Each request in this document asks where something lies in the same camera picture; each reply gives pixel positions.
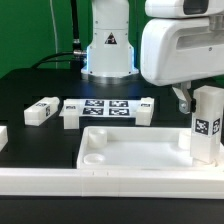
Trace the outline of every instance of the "cable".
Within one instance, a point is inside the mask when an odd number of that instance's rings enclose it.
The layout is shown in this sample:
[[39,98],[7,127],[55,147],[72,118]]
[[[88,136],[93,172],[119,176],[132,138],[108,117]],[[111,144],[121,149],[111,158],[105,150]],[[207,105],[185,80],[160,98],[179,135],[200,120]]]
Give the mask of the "cable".
[[45,63],[53,63],[53,62],[71,62],[74,61],[74,59],[71,60],[49,60],[49,61],[40,61],[39,63],[36,63],[35,66],[33,65],[32,68],[33,69],[37,69],[41,64],[45,64]]
[[135,0],[135,18],[136,18],[136,50],[135,50],[135,67],[138,66],[138,51],[139,51],[139,17],[138,17],[138,3]]
[[71,1],[71,8],[72,8],[72,25],[73,25],[73,49],[81,49],[81,43],[79,40],[79,24],[78,24],[78,11],[77,11],[77,1],[76,0],[70,0]]
[[[72,55],[72,56],[75,56],[73,59],[71,60],[50,60],[49,59],[52,59],[52,58],[57,58],[57,57],[60,57],[60,56],[68,56],[68,55]],[[74,52],[61,52],[61,53],[57,53],[57,54],[53,54],[53,55],[49,55],[43,59],[41,59],[40,61],[38,61],[37,63],[35,63],[33,66],[31,66],[31,68],[33,69],[36,69],[38,68],[38,66],[40,64],[43,64],[43,63],[48,63],[48,62],[63,62],[63,61],[80,61],[80,59],[83,59],[86,57],[86,51],[80,51],[80,50],[75,50]]]
[[57,26],[56,26],[56,20],[55,20],[55,12],[54,12],[54,6],[52,0],[50,0],[50,7],[51,7],[51,17],[53,22],[53,28],[54,28],[54,39],[55,39],[55,52],[58,53],[58,32],[57,32]]
[[61,52],[61,53],[57,53],[57,54],[52,54],[49,55],[43,59],[41,59],[40,61],[38,61],[37,63],[35,63],[34,65],[31,66],[31,68],[37,68],[40,64],[44,63],[45,61],[51,59],[51,58],[57,58],[60,56],[66,56],[66,55],[73,55],[73,52]]

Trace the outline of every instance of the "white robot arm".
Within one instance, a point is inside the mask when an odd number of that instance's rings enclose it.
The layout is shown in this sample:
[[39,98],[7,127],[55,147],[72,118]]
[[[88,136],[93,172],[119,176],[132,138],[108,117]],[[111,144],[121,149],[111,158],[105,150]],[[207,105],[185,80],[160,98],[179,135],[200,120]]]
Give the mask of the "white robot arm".
[[116,84],[138,74],[128,41],[128,0],[92,0],[93,40],[87,48],[84,79]]
[[192,80],[224,74],[224,1],[147,0],[145,6],[159,19],[143,32],[142,75],[155,85],[173,84],[180,111],[193,112],[191,156],[211,164],[220,149],[224,90],[204,86],[192,100],[188,89]]
[[174,84],[180,110],[189,113],[189,82],[224,74],[224,1],[147,0],[145,6],[159,18],[143,31],[141,73],[155,85]]

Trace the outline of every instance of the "upright white block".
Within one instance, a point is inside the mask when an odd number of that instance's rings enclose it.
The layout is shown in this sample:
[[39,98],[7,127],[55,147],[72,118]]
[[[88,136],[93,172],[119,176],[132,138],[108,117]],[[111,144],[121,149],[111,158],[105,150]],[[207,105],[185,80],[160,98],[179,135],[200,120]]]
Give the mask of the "upright white block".
[[154,99],[147,97],[141,99],[141,105],[136,111],[136,125],[150,126],[154,112]]
[[79,110],[75,100],[64,101],[64,129],[79,129]]
[[59,99],[45,97],[24,111],[25,124],[39,126],[58,111]]
[[196,112],[192,117],[191,156],[212,163],[219,155],[224,90],[203,86],[194,91]]
[[8,142],[7,127],[0,126],[0,152]]

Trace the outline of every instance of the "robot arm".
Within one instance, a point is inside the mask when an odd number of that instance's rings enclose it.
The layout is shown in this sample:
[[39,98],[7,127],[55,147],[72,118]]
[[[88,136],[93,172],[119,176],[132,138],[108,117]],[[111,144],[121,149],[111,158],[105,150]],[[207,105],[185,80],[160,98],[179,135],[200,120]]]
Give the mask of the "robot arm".
[[173,84],[180,111],[194,112],[190,81],[224,74],[224,1],[147,0],[145,6],[159,18],[143,31],[142,75],[158,86]]

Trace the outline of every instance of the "white cover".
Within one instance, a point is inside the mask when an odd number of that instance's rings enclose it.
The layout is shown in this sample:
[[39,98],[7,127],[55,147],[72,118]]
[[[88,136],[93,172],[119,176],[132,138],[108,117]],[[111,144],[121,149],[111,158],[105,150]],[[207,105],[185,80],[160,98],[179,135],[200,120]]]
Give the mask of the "white cover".
[[155,85],[224,73],[224,31],[209,30],[209,18],[153,19],[142,36],[141,72]]
[[189,18],[208,16],[221,13],[224,10],[223,0],[210,0],[208,10],[203,14],[186,15],[184,0],[147,0],[145,11],[148,16],[160,18]]

